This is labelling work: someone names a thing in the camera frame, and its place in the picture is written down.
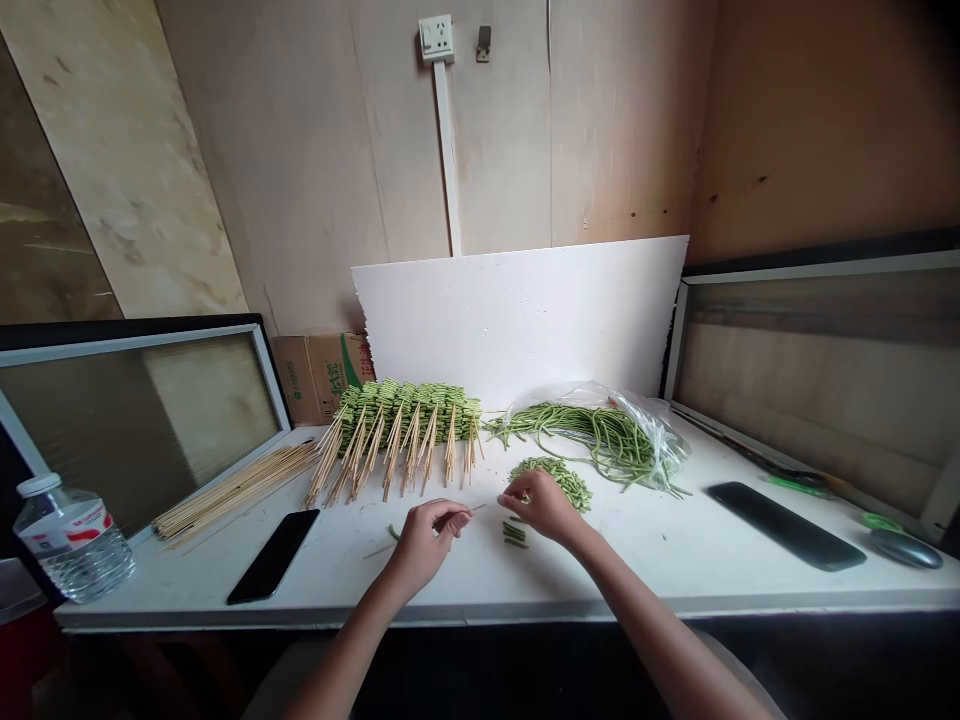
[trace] computer mouse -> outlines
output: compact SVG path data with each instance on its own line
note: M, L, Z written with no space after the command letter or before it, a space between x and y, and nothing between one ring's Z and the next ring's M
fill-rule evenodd
M870 537L873 538L873 544L880 552L907 565L929 570L936 570L943 565L940 553L904 533L878 529L871 530Z

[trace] cardboard box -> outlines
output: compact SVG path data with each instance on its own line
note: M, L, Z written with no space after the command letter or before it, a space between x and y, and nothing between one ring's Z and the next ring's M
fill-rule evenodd
M320 404L320 424L329 425L347 385L361 387L377 379L367 334L311 335L307 338L307 354Z
M295 425L319 425L323 419L310 369L305 337L286 336L270 340L277 364L280 388Z

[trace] bottle label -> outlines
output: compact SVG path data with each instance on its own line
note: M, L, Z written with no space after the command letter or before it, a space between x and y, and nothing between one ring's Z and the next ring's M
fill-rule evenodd
M70 508L70 520L48 515L20 532L20 539L37 557L78 550L96 540L113 525L103 500L91 500Z

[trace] bottle cap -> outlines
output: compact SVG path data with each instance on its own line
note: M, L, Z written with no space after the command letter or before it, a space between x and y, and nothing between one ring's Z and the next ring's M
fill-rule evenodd
M33 497L34 495L42 495L59 484L60 476L57 473L47 473L20 483L17 485L17 492L20 493L20 497Z

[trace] person's left hand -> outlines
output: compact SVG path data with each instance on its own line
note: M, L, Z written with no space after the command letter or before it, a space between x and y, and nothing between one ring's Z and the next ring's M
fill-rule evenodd
M383 570L404 604L437 574L453 539L460 537L472 517L473 510L466 505L442 499L418 505L407 513L400 542Z

